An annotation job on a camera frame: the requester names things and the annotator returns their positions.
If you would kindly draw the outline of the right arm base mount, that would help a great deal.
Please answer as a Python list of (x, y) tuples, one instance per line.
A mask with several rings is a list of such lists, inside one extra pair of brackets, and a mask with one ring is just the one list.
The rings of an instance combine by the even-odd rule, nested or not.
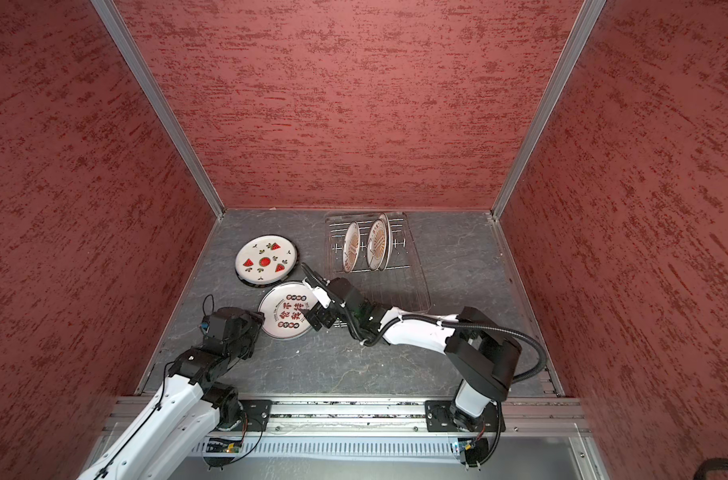
[(454, 406), (451, 400), (427, 400), (424, 403), (426, 425), (429, 432), (495, 433), (506, 431), (502, 410), (496, 402), (486, 405), (479, 417), (471, 417)]

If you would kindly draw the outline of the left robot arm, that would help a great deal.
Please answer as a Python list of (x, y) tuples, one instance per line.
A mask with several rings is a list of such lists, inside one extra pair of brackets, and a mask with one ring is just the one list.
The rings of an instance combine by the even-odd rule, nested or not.
[(237, 388), (220, 378), (252, 357), (264, 322), (264, 314), (238, 307), (206, 313), (202, 343), (165, 366), (157, 393), (80, 477), (168, 479), (211, 432), (235, 430), (244, 439), (248, 414)]

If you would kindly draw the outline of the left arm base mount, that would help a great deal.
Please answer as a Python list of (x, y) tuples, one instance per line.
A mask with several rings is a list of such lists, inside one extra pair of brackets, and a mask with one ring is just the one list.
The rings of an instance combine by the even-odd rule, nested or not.
[(220, 408), (216, 429), (224, 432), (262, 432), (271, 415), (273, 401), (268, 399), (229, 400)]

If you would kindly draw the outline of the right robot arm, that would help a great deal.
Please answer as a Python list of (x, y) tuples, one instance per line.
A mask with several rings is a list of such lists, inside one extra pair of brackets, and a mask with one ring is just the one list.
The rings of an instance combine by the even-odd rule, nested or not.
[(306, 273), (317, 304), (304, 315), (315, 330), (340, 321), (363, 347), (412, 346), (444, 355), (461, 376), (446, 408), (455, 428), (475, 432), (484, 427), (489, 405), (501, 408), (511, 386), (544, 367), (541, 345), (530, 336), (494, 323), (480, 310), (431, 316), (370, 301), (347, 279), (326, 280)]

